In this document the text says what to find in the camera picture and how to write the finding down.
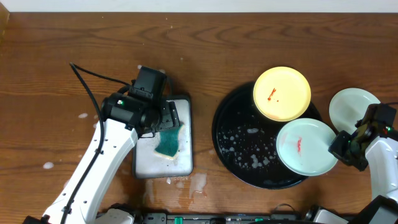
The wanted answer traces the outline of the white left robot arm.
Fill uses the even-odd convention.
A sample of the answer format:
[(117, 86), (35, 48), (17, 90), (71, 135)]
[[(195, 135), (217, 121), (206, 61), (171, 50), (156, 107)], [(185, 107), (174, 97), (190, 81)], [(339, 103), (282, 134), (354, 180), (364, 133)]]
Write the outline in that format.
[(41, 218), (24, 223), (133, 223), (135, 216), (111, 208), (97, 216), (100, 204), (122, 161), (135, 150), (139, 179), (191, 173), (190, 101), (113, 93), (104, 99), (102, 117), (76, 170)]

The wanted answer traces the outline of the light green plate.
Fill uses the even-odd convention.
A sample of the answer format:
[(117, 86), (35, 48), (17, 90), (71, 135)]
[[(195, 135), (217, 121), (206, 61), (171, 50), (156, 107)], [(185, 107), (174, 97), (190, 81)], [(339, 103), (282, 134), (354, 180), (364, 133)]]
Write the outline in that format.
[(327, 173), (337, 164), (328, 148), (336, 134), (325, 123), (300, 118), (285, 124), (276, 139), (279, 159), (291, 171), (304, 176)]
[(379, 104), (380, 101), (370, 92), (360, 88), (346, 88), (339, 91), (331, 99), (329, 115), (335, 129), (353, 134), (355, 124), (361, 120), (371, 104)]

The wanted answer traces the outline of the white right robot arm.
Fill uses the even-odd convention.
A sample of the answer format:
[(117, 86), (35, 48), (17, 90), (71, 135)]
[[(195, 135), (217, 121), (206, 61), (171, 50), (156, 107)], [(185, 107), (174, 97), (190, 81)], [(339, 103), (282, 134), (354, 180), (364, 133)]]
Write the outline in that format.
[(329, 152), (347, 166), (370, 169), (372, 201), (351, 220), (324, 208), (308, 212), (314, 223), (397, 223), (397, 110), (392, 103), (371, 104), (354, 133), (340, 131)]

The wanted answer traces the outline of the green and yellow sponge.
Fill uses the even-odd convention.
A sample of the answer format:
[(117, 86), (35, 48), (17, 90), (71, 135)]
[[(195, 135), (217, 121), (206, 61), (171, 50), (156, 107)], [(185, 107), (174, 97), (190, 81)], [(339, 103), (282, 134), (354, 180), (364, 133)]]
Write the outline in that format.
[(155, 154), (169, 160), (174, 160), (179, 152), (178, 137), (184, 128), (184, 124), (176, 129), (170, 129), (160, 133), (159, 144), (154, 149)]

